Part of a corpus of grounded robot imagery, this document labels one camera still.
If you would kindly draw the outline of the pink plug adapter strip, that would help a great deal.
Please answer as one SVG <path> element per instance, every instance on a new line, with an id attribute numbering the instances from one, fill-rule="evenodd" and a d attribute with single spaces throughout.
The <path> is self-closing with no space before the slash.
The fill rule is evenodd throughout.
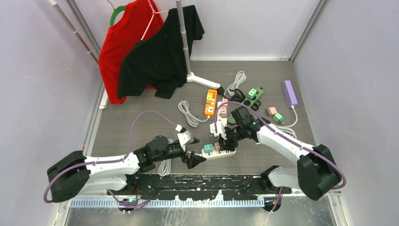
<path id="1" fill-rule="evenodd" d="M 220 147 L 220 145 L 219 145 L 218 142 L 216 142 L 216 143 L 214 144 L 214 151 L 215 151 L 215 152 L 221 151 L 221 147 Z"/>

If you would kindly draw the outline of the teal plug adapter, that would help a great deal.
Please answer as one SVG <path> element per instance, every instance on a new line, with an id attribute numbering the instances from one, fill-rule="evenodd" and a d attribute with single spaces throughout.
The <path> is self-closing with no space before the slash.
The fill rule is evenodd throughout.
<path id="1" fill-rule="evenodd" d="M 213 144 L 207 144 L 207 145 L 204 145 L 203 149 L 204 149 L 204 153 L 211 153 L 214 151 L 214 146 L 213 146 Z"/>

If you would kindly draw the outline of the pink plug adapter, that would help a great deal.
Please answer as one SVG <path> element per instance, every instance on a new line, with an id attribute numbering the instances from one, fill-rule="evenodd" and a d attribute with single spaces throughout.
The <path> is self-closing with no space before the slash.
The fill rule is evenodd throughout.
<path id="1" fill-rule="evenodd" d="M 269 117 L 272 117 L 278 113 L 276 107 L 268 107 L 268 108 L 266 108 L 265 112 L 266 112 L 266 115 Z"/>

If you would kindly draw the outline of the purple power strip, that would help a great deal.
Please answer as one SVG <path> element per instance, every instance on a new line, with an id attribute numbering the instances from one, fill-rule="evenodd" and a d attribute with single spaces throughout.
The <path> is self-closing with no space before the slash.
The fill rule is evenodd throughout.
<path id="1" fill-rule="evenodd" d="M 283 96 L 285 98 L 285 102 L 287 104 L 288 108 L 296 107 L 298 104 L 292 82 L 289 80 L 284 80 L 282 82 L 282 91 L 283 91 Z"/>

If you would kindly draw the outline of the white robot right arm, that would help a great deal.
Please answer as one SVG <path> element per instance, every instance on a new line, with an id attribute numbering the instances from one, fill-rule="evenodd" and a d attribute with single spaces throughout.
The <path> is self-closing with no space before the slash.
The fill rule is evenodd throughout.
<path id="1" fill-rule="evenodd" d="M 218 120 L 213 123 L 222 149 L 234 150 L 239 141 L 252 139 L 277 151 L 294 165 L 293 168 L 274 165 L 265 170 L 261 174 L 261 187 L 266 193 L 281 187 L 294 188 L 317 201 L 330 190 L 345 186 L 346 179 L 325 145 L 301 142 L 246 107 L 236 108 L 232 115 L 235 119 L 232 127 Z"/>

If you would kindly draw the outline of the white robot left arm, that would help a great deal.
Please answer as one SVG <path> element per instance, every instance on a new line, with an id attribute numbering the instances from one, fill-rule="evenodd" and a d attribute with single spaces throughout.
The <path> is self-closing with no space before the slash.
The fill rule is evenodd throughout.
<path id="1" fill-rule="evenodd" d="M 181 133 L 173 143 L 165 136 L 156 136 L 144 147 L 126 155 L 92 157 L 84 156 L 81 150 L 74 151 L 48 168 L 49 185 L 43 199 L 46 203 L 59 203 L 95 190 L 132 194 L 137 181 L 128 175 L 148 172 L 155 168 L 156 162 L 181 158 L 188 169 L 205 162 L 205 157 L 187 152 L 188 145 L 198 142 L 197 138 Z"/>

